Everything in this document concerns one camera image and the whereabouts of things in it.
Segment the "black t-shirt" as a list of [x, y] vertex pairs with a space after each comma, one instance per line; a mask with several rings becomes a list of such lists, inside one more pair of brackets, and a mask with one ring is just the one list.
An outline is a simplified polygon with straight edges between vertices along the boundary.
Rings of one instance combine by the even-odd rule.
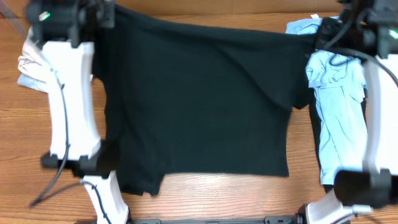
[[106, 138], [121, 191], [157, 195], [166, 174], [289, 174], [293, 108], [310, 101], [313, 35], [162, 21], [121, 6], [95, 39]]

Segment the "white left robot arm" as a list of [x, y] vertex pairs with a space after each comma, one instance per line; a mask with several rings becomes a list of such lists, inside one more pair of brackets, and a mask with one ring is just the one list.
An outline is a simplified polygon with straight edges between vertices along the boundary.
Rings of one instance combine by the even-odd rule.
[[31, 1], [25, 13], [48, 72], [52, 142], [42, 165], [79, 178], [98, 223], [131, 223], [116, 177], [119, 148], [98, 133], [90, 81], [95, 34], [114, 27], [114, 2]]

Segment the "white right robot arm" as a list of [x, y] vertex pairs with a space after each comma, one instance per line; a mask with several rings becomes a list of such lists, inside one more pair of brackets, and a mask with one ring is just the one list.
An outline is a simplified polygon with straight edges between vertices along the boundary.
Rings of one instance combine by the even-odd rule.
[[341, 170], [333, 190], [303, 205], [294, 223], [346, 223], [397, 204], [397, 176], [377, 163], [397, 152], [397, 1], [342, 1], [339, 19], [326, 18], [315, 48], [359, 58], [370, 102], [363, 171]]

